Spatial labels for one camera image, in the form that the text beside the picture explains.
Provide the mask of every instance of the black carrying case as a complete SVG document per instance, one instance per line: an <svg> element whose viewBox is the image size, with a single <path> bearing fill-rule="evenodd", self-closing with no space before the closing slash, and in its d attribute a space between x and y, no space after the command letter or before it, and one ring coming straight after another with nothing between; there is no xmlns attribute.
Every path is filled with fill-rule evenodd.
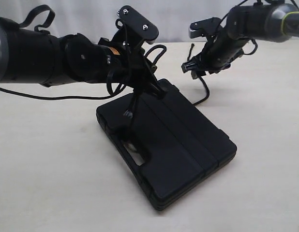
<svg viewBox="0 0 299 232"><path fill-rule="evenodd" d="M97 119L136 177L150 203L164 210L229 163L237 147L166 79L159 101L143 94L130 141L145 163L138 166L122 141L130 120L123 116L132 94L97 108Z"/></svg>

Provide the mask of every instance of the white table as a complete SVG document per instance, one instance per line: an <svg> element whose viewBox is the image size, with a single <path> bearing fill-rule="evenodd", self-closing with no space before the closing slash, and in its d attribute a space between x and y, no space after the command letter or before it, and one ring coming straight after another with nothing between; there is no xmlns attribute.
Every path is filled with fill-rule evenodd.
<svg viewBox="0 0 299 232"><path fill-rule="evenodd" d="M201 83L180 68L190 43L166 45L157 77L199 100ZM0 232L299 232L299 40L259 42L254 56L206 81L211 96L198 109L238 152L162 213L96 121L96 107L107 101L0 92ZM44 96L107 94L105 85L0 86Z"/></svg>

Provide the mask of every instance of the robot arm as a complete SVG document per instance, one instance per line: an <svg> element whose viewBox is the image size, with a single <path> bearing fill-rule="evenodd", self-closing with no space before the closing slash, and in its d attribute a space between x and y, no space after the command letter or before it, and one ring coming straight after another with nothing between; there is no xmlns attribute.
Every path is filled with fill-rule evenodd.
<svg viewBox="0 0 299 232"><path fill-rule="evenodd" d="M192 23L190 37L206 37L204 49L190 61L183 63L184 73L192 71L194 79L219 73L231 67L231 63L246 55L242 48L252 40L282 43L291 37L299 37L299 10L284 0L261 0L253 6L235 6L227 15L226 26L220 26L221 19L210 18Z"/></svg>
<svg viewBox="0 0 299 232"><path fill-rule="evenodd" d="M43 25L34 31L24 29L45 11L49 15ZM40 30L48 28L55 17L47 5L34 8L21 24L0 18L0 83L45 87L106 83L110 94L118 93L121 86L130 86L136 92L163 98L166 92L154 76L157 67L142 48L144 42L154 43L158 29L131 6L122 7L118 16L118 32L111 41L101 38L98 44L82 34L57 38ZM112 83L119 83L115 92Z"/></svg>

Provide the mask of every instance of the white wall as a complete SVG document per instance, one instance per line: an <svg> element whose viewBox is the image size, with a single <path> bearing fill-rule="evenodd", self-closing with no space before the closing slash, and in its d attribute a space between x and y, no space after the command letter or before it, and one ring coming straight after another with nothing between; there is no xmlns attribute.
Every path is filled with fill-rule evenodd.
<svg viewBox="0 0 299 232"><path fill-rule="evenodd" d="M48 4L56 18L52 34L63 36L83 33L91 40L112 38L117 10L131 5L154 23L159 31L158 42L190 42L190 23L212 16L223 17L240 0L0 0L0 16L22 22L28 12L40 4Z"/></svg>

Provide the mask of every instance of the black strap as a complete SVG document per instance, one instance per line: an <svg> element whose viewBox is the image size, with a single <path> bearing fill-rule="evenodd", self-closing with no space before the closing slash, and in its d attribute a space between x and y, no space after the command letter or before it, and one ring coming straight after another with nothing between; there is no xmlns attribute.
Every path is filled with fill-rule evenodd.
<svg viewBox="0 0 299 232"><path fill-rule="evenodd" d="M49 11L49 14L48 14L45 22L42 25L40 24L40 25L35 26L34 31L49 34L49 31L39 30L39 28L48 28L54 21L55 12L48 5L41 5L41 6L37 6L36 8L32 9L29 12L29 14L27 15L25 21L20 24L14 22L13 20L10 20L7 18L2 18L2 17L0 18L0 24L5 27L8 27L10 29L26 28L34 21L36 16L38 16L39 14L41 14L45 11Z"/></svg>

